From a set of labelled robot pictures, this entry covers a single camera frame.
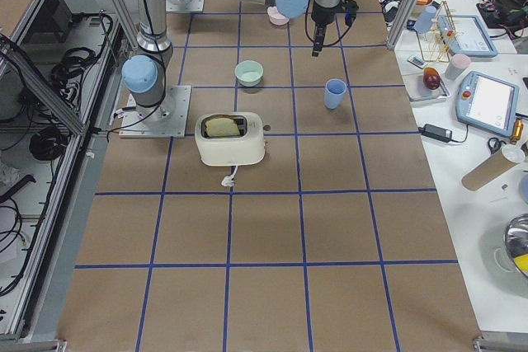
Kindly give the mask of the blue cup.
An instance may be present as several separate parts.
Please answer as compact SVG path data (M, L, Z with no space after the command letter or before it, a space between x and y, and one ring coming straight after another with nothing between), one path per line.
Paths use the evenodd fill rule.
M428 32L432 25L433 19L436 17L436 8L434 6L426 6L421 14L416 19L413 29L418 34L425 34Z
M339 107L347 92L346 83L337 78L330 79L325 84L324 105L329 110L334 110Z

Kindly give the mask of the pink bowl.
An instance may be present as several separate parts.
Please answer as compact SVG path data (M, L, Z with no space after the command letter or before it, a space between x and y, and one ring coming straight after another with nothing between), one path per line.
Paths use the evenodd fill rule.
M268 7L266 12L270 23L274 26L284 26L290 21L287 16L279 12L277 7Z

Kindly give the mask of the mint green bowl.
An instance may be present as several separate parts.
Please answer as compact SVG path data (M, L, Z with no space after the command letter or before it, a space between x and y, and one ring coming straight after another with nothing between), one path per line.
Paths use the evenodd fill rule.
M262 79L264 69L255 60L244 60L234 69L238 83L244 87L255 87Z

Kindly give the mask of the small remote control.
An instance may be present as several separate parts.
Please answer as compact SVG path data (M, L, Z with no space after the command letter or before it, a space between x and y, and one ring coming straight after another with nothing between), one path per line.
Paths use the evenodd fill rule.
M407 61L411 65L413 65L413 66L415 66L417 68L420 68L420 69L424 69L426 67L426 65L427 65L427 63L423 59L421 59L420 57L418 57L416 55L409 56Z

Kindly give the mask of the blue cup on rack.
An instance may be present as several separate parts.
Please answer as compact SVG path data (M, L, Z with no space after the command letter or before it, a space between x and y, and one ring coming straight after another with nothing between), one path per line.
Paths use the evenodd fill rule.
M416 19L413 29L418 34L425 34L428 32L432 25L433 19L436 17L436 8L434 6L426 6L421 14Z

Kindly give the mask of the metal tray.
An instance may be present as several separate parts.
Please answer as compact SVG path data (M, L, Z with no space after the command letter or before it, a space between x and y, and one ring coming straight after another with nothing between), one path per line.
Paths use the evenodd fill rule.
M445 101L450 97L449 90L443 85L434 90L427 88L421 74L403 76L403 82L411 102Z

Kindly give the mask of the red apple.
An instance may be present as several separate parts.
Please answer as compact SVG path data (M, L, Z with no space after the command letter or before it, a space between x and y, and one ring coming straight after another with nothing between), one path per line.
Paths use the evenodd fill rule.
M424 86L430 90L436 90L441 85L440 74L432 67L423 69L422 81Z

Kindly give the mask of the blue teach pendant far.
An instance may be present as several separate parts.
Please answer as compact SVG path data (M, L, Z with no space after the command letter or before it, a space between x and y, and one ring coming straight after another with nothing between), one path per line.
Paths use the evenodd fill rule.
M497 56L498 51L478 16L440 15L436 24L450 54L480 58Z

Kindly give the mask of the blue teach pendant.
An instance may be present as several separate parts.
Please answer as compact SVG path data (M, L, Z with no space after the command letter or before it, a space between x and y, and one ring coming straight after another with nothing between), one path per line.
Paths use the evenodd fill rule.
M436 24L450 54L480 58L497 56L498 51L478 16L440 15Z
M516 121L519 87L480 72L469 72L455 101L458 121L509 137Z

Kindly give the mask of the cream white toaster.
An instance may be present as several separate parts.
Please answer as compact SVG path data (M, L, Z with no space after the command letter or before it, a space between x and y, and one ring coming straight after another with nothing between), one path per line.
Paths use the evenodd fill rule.
M209 138L205 132L205 122L217 117L234 119L240 135ZM212 167L253 165L259 163L265 156L262 119L252 112L202 115L195 124L195 141L201 161Z

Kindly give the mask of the black power adapter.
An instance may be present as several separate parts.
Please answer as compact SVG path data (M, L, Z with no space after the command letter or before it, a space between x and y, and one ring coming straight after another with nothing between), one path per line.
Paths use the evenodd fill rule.
M432 138L443 143L452 141L452 131L450 129L444 129L432 124L424 124L418 128L418 131L424 137Z

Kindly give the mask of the blue teach pendant near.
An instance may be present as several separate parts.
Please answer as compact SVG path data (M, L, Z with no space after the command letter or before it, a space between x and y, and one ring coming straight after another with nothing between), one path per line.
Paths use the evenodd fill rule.
M519 87L480 72L469 72L455 101L458 121L509 137L516 121Z

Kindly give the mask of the brass cylinder tool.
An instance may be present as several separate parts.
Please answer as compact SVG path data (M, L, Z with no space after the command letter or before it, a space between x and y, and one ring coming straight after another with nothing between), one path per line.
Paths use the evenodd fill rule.
M522 118L517 117L513 124L511 136L509 138L510 144L517 144L519 142L519 140L521 139L523 128L524 125L522 122Z

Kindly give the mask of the cardboard tube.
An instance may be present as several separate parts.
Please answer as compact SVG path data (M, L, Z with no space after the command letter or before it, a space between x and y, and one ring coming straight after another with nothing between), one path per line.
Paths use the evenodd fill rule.
M526 155L521 148L512 144L506 144L499 151L463 176L461 183L467 190L479 190L487 183L524 162L525 158Z

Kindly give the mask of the steel mixing bowl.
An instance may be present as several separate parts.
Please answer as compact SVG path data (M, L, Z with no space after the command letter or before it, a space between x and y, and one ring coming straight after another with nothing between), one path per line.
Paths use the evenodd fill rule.
M509 221L502 245L494 250L493 259L499 269L527 278L527 214Z

